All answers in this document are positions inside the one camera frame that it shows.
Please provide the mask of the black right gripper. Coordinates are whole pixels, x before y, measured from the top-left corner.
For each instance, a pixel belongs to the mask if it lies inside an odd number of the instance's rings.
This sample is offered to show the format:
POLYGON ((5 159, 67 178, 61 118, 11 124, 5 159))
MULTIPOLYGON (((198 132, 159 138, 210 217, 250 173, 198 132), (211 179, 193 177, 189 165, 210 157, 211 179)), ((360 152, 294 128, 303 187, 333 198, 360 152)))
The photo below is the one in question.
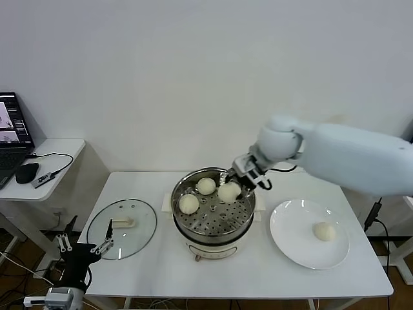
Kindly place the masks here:
POLYGON ((225 176, 225 183, 237 182, 242 184, 241 192, 238 198, 248 197, 248 188, 267 188, 267 178, 263 171, 256 163, 255 157, 250 154, 238 156, 232 162, 232 169, 228 170, 225 176))

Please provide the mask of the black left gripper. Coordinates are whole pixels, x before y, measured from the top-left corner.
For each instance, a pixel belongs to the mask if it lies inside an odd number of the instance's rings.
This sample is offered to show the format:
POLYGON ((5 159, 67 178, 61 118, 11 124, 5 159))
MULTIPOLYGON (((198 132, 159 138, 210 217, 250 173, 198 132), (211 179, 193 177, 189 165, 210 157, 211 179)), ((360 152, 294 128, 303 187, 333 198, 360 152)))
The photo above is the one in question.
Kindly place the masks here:
POLYGON ((86 287, 85 278, 91 264, 98 262, 102 254, 106 254, 114 245, 113 219, 109 221, 105 239, 99 245, 74 244, 71 246, 70 235, 77 221, 75 215, 61 234, 56 236, 61 257, 65 262, 65 270, 59 280, 60 287, 86 287))

